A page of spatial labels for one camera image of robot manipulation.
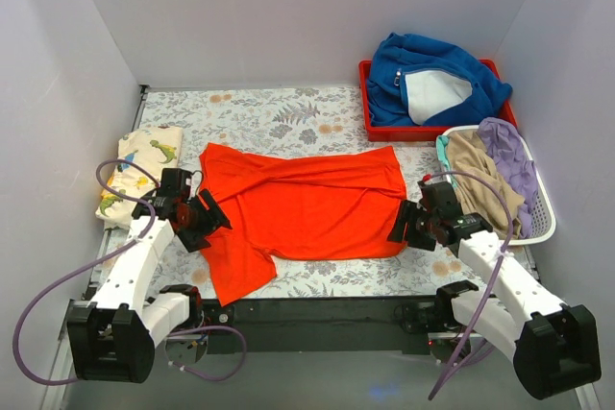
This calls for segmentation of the orange t shirt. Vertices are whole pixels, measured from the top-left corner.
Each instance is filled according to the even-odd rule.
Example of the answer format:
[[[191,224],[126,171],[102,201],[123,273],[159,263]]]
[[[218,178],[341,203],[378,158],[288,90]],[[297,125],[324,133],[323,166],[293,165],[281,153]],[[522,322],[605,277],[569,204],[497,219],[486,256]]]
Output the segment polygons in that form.
[[[202,252],[216,298],[227,305],[277,275],[276,258],[393,257],[388,239],[406,183],[392,147],[361,154],[282,159],[210,143],[204,189],[230,220]]]

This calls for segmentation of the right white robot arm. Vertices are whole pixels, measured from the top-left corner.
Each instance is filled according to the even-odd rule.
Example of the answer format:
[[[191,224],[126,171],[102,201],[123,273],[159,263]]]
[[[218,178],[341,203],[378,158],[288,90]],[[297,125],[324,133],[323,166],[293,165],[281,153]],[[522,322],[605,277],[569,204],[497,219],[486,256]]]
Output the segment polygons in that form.
[[[389,240],[414,249],[449,249],[485,282],[440,287],[422,321],[446,330],[464,326],[462,337],[436,384],[442,386],[471,355],[461,351],[471,333],[512,363],[524,389],[545,399],[602,377],[597,324],[584,305],[571,306],[536,280],[479,214],[463,212],[453,186],[424,177],[419,202],[403,201]]]

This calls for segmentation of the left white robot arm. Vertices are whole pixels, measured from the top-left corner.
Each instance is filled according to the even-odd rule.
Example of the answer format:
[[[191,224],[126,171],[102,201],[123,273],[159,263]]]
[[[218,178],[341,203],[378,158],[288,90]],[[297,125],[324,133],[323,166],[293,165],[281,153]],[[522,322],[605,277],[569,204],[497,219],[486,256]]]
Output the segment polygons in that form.
[[[174,239],[190,252],[231,223],[207,190],[191,193],[191,172],[165,168],[160,185],[133,213],[128,242],[92,299],[74,308],[67,332],[75,374],[81,380],[143,382],[155,349],[171,332],[197,331],[205,320],[200,292],[189,284],[167,285],[152,303],[147,291],[165,249]]]

